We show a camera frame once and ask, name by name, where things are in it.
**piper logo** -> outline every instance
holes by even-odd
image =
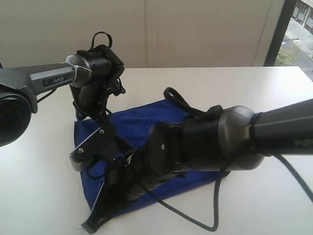
[[[64,77],[58,77],[53,80],[53,84],[57,84],[64,81]]]
[[[297,148],[309,148],[313,146],[313,139],[294,140],[294,145]]]

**blue cloth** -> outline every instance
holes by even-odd
[[[187,116],[187,113],[175,107],[168,100],[161,100],[152,104],[137,108],[121,111],[112,114],[111,123],[116,126],[117,134],[128,141],[134,148],[142,146],[148,136],[150,127],[157,121],[179,122]],[[85,138],[99,128],[99,124],[93,120],[78,121],[74,128],[75,146],[79,145]],[[92,175],[101,175],[103,173],[104,162],[98,162],[92,169]],[[157,187],[153,192],[160,199],[174,196],[185,192],[191,188],[208,184],[217,180],[219,173],[210,172],[188,172],[185,178],[175,177],[172,180]],[[85,171],[81,172],[81,179],[85,198],[90,208],[96,200],[99,185],[103,179],[94,180],[87,176]],[[129,211],[137,210],[154,203],[155,200],[148,194],[141,196],[134,204],[126,210],[120,212],[123,214]]]

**white table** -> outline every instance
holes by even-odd
[[[125,95],[110,97],[119,111],[163,99],[176,88],[194,107],[245,105],[267,111],[313,98],[313,83],[298,67],[126,69]],[[84,235],[88,214],[80,175],[68,155],[74,149],[72,97],[60,88],[39,104],[29,128],[0,148],[0,234]],[[288,160],[313,188],[313,157]],[[165,200],[203,223],[213,223],[213,184]],[[215,235],[309,235],[313,206],[290,173],[274,158],[255,170],[232,172],[222,182],[220,227]],[[111,220],[97,234],[210,234],[159,204]]]

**folded cloth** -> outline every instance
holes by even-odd
[[[134,148],[142,146],[149,133],[150,127],[157,121],[180,122],[188,114],[174,106],[168,100],[161,100],[152,104],[144,105],[137,108],[121,111],[112,114],[110,122],[116,126],[117,134],[130,143]],[[75,122],[74,126],[74,142],[75,146],[79,145],[85,138],[99,128],[99,124],[94,120],[84,120]],[[105,163],[98,162],[91,170],[91,175],[101,175]],[[219,177],[219,172],[192,172],[189,171],[185,178],[174,177],[170,181],[153,190],[160,199],[174,196],[178,193],[185,192],[191,188],[198,187],[203,184],[211,183]],[[85,198],[90,209],[92,208],[99,186],[103,179],[91,179],[85,171],[81,172],[81,179]],[[137,210],[156,202],[150,195],[141,196],[129,208],[117,215]]]

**blue towel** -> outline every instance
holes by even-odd
[[[142,146],[148,136],[150,127],[157,121],[180,122],[188,114],[175,107],[168,100],[161,100],[152,104],[114,113],[111,116],[111,123],[116,126],[117,134],[128,141],[134,148]],[[85,138],[99,128],[94,120],[75,122],[74,142],[79,145]],[[98,162],[92,169],[92,175],[103,173],[104,162]],[[175,177],[153,190],[160,199],[174,196],[191,188],[217,180],[219,172],[188,172],[185,178]],[[85,198],[90,209],[92,208],[103,179],[94,180],[87,176],[85,171],[81,172],[81,179]],[[117,215],[137,210],[154,203],[155,200],[148,194],[141,196],[134,204]]]

